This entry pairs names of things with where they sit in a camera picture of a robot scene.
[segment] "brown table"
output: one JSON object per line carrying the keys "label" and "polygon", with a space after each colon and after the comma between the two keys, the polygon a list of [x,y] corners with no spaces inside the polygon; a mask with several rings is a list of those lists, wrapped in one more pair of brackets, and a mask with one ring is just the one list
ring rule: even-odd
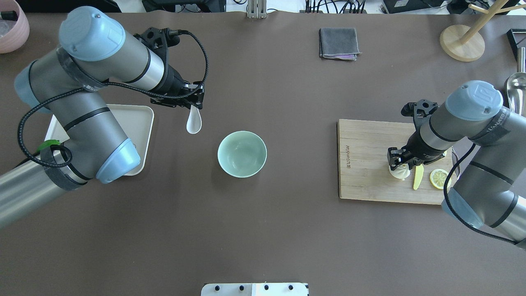
{"label": "brown table", "polygon": [[[525,253],[439,206],[340,200],[336,121],[410,122],[399,113],[408,101],[441,103],[468,80],[503,88],[515,70],[505,33],[526,27],[526,17],[492,19],[481,30],[486,52],[472,63],[451,59],[438,40],[472,16],[112,17],[133,33],[169,26],[201,39],[210,58],[203,129],[186,132],[187,110],[102,90],[107,103],[154,109],[146,166],[108,185],[91,181],[0,230],[0,294],[199,295],[204,283],[264,281],[308,282],[311,295],[524,294]],[[56,46],[65,15],[28,18],[26,45],[0,56],[0,173],[23,158],[15,131],[28,107],[13,79]],[[320,27],[355,27],[363,54],[320,59]],[[190,37],[170,54],[185,79],[201,78],[203,57]],[[48,122],[29,121],[29,147]],[[265,167],[248,179],[227,175],[216,158],[221,139],[237,130],[259,134],[268,148]]]}

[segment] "cutting board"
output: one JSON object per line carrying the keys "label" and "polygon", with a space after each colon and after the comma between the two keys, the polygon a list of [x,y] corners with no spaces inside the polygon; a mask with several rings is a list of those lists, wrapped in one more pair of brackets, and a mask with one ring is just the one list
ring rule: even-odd
{"label": "cutting board", "polygon": [[[367,201],[440,204],[442,190],[433,187],[431,171],[452,167],[451,149],[447,156],[424,166],[422,182],[413,190],[414,168],[402,181],[389,173],[387,148],[405,146],[414,125],[411,123],[345,120],[338,121],[340,198]],[[451,184],[456,181],[453,175]]]}

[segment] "wooden stand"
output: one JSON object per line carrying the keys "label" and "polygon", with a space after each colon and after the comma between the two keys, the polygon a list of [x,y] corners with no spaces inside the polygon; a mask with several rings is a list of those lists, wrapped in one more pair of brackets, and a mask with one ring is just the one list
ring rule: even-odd
{"label": "wooden stand", "polygon": [[482,12],[484,15],[477,20],[473,27],[453,25],[442,31],[440,34],[442,49],[455,60],[462,62],[473,62],[480,58],[484,53],[484,39],[479,30],[497,13],[526,7],[524,4],[501,9],[506,2],[508,0],[497,0],[489,9],[470,4],[471,9]]}

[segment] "white label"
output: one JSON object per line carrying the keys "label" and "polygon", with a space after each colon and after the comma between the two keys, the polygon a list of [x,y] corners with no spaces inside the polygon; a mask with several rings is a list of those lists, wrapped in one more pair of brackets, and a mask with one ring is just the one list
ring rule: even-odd
{"label": "white label", "polygon": [[407,2],[409,2],[409,0],[400,0],[400,1],[396,1],[395,7],[406,6],[406,5],[407,5]]}

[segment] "metal spoon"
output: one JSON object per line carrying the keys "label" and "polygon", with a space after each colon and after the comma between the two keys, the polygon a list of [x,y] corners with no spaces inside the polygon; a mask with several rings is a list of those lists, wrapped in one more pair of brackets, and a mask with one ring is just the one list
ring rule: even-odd
{"label": "metal spoon", "polygon": [[199,109],[195,106],[190,107],[190,115],[188,115],[188,121],[186,122],[186,130],[190,134],[197,134],[201,130],[203,122],[201,120],[201,114]]}
{"label": "metal spoon", "polygon": [[526,92],[526,73],[524,72],[524,47],[517,52],[517,73],[506,80],[506,91],[510,110],[524,116],[524,93]]}

